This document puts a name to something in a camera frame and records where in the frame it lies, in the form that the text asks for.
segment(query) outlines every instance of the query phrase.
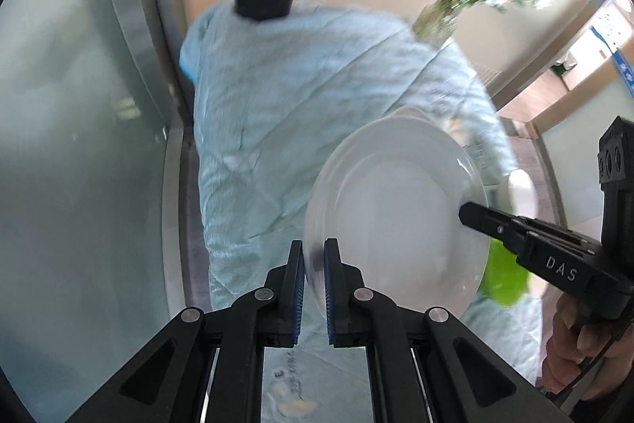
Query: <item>floor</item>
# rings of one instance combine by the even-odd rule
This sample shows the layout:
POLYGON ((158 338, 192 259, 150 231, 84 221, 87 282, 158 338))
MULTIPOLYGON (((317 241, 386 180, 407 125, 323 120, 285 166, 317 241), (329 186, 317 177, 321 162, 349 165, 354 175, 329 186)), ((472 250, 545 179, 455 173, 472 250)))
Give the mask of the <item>floor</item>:
POLYGON ((210 312, 209 253, 203 236, 198 173, 198 152, 193 145, 186 145, 181 163, 181 184, 186 186, 181 199, 181 212, 184 214, 182 223, 185 227, 181 239, 181 250, 185 251, 182 253, 185 301, 188 307, 199 307, 210 312))
POLYGON ((555 222, 554 205, 546 183, 546 175, 541 166, 537 151, 530 139, 509 137, 513 152, 518 159, 519 168, 524 169, 533 180, 537 190, 537 217, 546 222, 555 222))
POLYGON ((515 99, 502 107, 498 114, 506 119, 528 122, 568 93, 568 87, 550 69, 531 85, 527 86, 515 99))

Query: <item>human hand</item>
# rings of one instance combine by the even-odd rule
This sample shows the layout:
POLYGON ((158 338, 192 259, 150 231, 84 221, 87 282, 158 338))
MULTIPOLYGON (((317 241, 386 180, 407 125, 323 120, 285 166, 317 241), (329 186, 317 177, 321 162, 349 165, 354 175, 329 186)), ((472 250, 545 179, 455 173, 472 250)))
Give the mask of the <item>human hand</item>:
MULTIPOLYGON (((544 387, 555 394, 570 384, 579 374, 579 364, 585 357, 595 357, 610 340, 613 323, 585 325, 577 336, 571 328, 581 308, 579 302, 564 294, 557 302, 553 318, 553 335, 546 343, 546 359, 541 368, 544 387)), ((582 400, 609 394, 630 374, 634 361, 634 327, 614 343, 605 354, 605 361, 582 400)))

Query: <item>green cloth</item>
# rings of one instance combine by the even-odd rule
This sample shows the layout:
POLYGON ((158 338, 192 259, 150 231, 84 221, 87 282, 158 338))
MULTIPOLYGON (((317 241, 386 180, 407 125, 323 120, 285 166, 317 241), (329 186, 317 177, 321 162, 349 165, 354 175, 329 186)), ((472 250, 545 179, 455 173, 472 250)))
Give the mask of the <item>green cloth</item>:
POLYGON ((527 283, 528 271, 516 263, 516 255, 508 251, 501 241, 491 239, 489 259, 480 284, 482 292, 509 307, 519 301, 527 283))

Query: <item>blue sign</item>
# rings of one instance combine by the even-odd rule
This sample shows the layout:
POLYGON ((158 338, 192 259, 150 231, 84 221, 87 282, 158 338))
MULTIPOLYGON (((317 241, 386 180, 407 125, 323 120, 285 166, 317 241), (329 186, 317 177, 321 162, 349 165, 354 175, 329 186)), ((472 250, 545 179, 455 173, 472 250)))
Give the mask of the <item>blue sign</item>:
POLYGON ((616 66, 616 70, 619 72, 620 76, 623 78, 623 81, 627 85, 630 94, 634 97, 634 71, 632 70, 632 65, 625 59, 623 53, 617 49, 616 51, 612 51, 610 44, 606 42, 606 40, 601 36, 600 32, 598 32, 594 26, 590 28, 590 31, 594 33, 594 35, 603 42, 607 48, 612 52, 612 61, 616 66))

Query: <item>white plate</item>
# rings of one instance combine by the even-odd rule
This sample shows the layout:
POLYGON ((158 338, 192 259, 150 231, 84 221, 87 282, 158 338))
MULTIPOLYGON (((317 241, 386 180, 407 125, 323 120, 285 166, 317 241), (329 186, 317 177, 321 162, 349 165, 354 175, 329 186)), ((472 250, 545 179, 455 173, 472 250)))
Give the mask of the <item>white plate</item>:
POLYGON ((365 285, 423 312, 461 316, 484 273, 489 239, 466 228, 458 209, 486 204, 462 148, 417 117, 386 117, 345 139, 319 173, 304 221, 308 283, 325 314, 323 244, 337 238, 341 260, 365 285))

